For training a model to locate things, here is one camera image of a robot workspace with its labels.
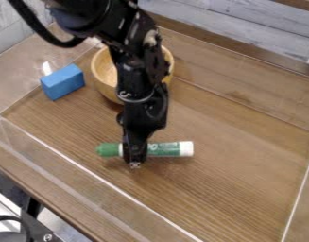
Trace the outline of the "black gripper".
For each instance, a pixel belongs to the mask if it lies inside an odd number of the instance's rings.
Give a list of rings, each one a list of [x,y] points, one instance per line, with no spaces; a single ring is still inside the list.
[[[155,87],[155,93],[144,102],[124,105],[123,158],[131,169],[139,168],[148,158],[148,139],[167,126],[170,93],[166,83]]]

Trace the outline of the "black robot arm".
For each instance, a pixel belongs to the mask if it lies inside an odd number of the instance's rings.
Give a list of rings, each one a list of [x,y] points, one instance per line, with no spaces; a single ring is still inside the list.
[[[123,128],[123,157],[139,167],[148,158],[148,140],[167,126],[170,91],[164,78],[162,35],[152,16],[138,0],[40,0],[62,30],[72,35],[60,40],[39,21],[24,0],[7,0],[14,10],[50,44],[72,48],[96,37],[108,47],[118,71],[115,94],[123,102],[116,120]]]

